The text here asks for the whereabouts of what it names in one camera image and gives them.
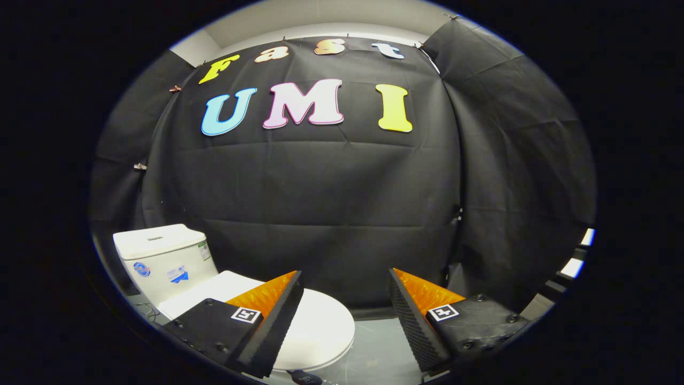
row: yellow letter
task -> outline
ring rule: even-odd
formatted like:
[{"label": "yellow letter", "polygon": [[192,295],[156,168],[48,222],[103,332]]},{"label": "yellow letter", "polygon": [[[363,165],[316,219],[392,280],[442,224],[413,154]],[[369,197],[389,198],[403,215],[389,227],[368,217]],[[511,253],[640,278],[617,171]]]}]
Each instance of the yellow letter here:
[{"label": "yellow letter", "polygon": [[390,84],[378,84],[376,90],[382,94],[382,119],[378,121],[380,128],[410,132],[413,126],[406,120],[404,107],[404,97],[408,95],[408,91]]},{"label": "yellow letter", "polygon": [[218,62],[212,64],[211,68],[209,69],[209,72],[207,72],[205,77],[202,80],[200,80],[198,84],[202,84],[204,82],[208,82],[209,80],[214,79],[218,76],[218,71],[223,71],[224,69],[227,69],[228,66],[231,65],[231,62],[233,60],[238,59],[240,59],[240,55],[235,55],[229,57],[228,59],[219,60]]},{"label": "yellow letter", "polygon": [[317,55],[332,55],[333,53],[340,53],[344,51],[344,40],[342,39],[326,39],[321,40],[316,44],[316,49],[313,51]]},{"label": "yellow letter", "polygon": [[261,62],[267,62],[269,60],[275,60],[275,59],[281,59],[284,58],[285,56],[288,56],[289,53],[287,53],[287,47],[276,47],[276,48],[271,48],[267,49],[266,51],[260,53],[261,56],[258,58],[254,59],[255,63],[261,63]]}]

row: blue letter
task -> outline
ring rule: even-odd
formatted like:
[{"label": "blue letter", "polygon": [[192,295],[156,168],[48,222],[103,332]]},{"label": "blue letter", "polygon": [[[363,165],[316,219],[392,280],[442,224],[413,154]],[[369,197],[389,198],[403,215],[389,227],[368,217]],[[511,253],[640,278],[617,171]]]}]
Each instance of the blue letter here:
[{"label": "blue letter", "polygon": [[388,58],[395,58],[395,59],[403,59],[404,58],[404,55],[394,53],[394,51],[399,52],[398,48],[392,47],[389,44],[385,44],[383,42],[375,42],[371,45],[373,47],[377,47],[380,50],[380,52]]},{"label": "blue letter", "polygon": [[236,92],[235,97],[237,98],[237,105],[235,106],[235,111],[233,111],[233,115],[230,119],[223,122],[218,121],[218,114],[221,112],[223,102],[228,100],[230,95],[219,95],[210,99],[207,102],[205,118],[202,120],[202,133],[208,136],[216,136],[225,134],[233,128],[236,128],[245,117],[247,105],[250,103],[250,96],[256,91],[256,88],[245,88],[242,91]]}]

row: white toilet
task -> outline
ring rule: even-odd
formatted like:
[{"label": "white toilet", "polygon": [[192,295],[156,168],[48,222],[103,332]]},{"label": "white toilet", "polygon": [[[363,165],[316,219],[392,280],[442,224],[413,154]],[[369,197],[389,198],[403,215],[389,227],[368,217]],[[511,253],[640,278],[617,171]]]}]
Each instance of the white toilet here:
[{"label": "white toilet", "polygon": [[[168,319],[206,298],[228,301],[263,283],[231,271],[219,274],[205,235],[182,224],[117,233],[114,244],[137,289]],[[305,288],[273,370],[322,369],[342,358],[353,340],[349,310]]]}]

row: letter m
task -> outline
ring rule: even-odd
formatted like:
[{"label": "letter m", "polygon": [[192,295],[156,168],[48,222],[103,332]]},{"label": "letter m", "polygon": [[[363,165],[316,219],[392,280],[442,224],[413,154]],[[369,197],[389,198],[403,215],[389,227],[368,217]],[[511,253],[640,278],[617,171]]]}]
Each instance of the letter m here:
[{"label": "letter m", "polygon": [[313,114],[309,123],[316,125],[337,124],[344,116],[337,109],[337,88],[342,85],[340,79],[323,79],[316,82],[306,95],[294,83],[276,84],[271,87],[273,106],[271,116],[263,122],[265,129],[279,128],[287,124],[285,108],[295,124],[300,124],[313,105]]}]

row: toilet lid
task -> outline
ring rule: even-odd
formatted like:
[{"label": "toilet lid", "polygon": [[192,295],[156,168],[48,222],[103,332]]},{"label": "toilet lid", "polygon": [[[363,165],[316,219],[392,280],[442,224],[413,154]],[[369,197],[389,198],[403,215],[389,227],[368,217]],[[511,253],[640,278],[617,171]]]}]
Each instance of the toilet lid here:
[{"label": "toilet lid", "polygon": [[[175,319],[206,298],[228,301],[262,283],[224,271],[157,308],[166,318]],[[354,318],[349,310],[335,298],[305,288],[273,370],[322,369],[342,358],[353,340]]]}]

